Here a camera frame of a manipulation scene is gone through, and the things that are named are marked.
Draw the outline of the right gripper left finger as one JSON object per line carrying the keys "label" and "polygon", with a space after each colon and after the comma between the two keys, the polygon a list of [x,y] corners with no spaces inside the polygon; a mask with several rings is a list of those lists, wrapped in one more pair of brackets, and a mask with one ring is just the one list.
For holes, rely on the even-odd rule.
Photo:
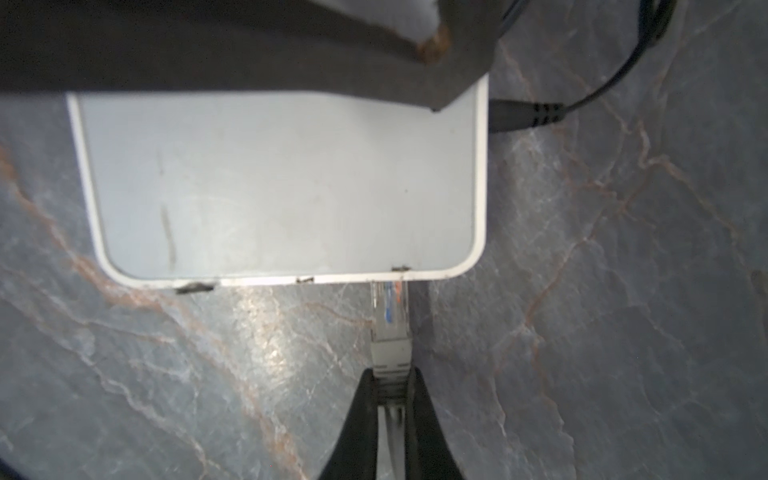
{"label": "right gripper left finger", "polygon": [[377,477],[378,408],[377,381],[373,370],[366,369],[320,480],[373,480]]}

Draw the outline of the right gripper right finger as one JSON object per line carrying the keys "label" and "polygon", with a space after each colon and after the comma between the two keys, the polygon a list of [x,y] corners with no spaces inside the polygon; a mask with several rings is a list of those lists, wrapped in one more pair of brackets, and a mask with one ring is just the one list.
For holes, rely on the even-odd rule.
{"label": "right gripper right finger", "polygon": [[412,367],[408,376],[404,437],[408,480],[464,479],[444,437],[424,377],[417,367]]}

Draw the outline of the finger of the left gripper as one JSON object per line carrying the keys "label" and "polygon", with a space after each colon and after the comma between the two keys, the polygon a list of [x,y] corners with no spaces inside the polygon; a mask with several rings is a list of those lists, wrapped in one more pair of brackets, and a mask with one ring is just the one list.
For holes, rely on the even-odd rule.
{"label": "finger of the left gripper", "polygon": [[317,91],[440,110],[491,68],[498,1],[415,42],[311,1],[5,1],[5,92]]}

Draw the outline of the white router box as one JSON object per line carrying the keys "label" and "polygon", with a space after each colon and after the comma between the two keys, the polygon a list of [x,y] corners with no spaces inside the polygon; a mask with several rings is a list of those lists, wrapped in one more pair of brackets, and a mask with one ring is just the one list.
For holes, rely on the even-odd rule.
{"label": "white router box", "polygon": [[489,83],[427,109],[70,93],[100,267],[138,289],[441,280],[486,243]]}

